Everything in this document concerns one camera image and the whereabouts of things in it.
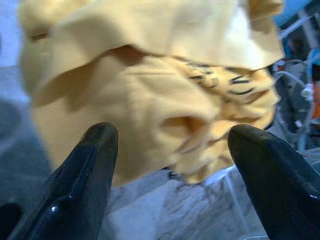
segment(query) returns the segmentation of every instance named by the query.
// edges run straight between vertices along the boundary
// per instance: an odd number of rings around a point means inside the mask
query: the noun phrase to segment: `marble surface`
[[[159,170],[112,189],[102,226],[105,237],[99,240],[242,240],[265,235],[236,168],[228,173],[236,199],[225,177],[209,185],[188,185],[169,179],[168,172]]]

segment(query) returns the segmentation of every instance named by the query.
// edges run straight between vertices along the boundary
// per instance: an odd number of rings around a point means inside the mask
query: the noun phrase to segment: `crumpled fabric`
[[[233,164],[230,127],[265,128],[279,100],[279,0],[24,0],[21,66],[56,167],[92,124],[119,131],[113,184]]]

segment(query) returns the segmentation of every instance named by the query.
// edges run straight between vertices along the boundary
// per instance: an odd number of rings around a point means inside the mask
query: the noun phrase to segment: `yellow fabric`
[[[282,57],[282,3],[261,2],[24,0],[21,66],[54,166],[106,121],[114,185],[167,166],[197,183],[231,165],[230,127],[264,128],[278,101],[263,68]]]

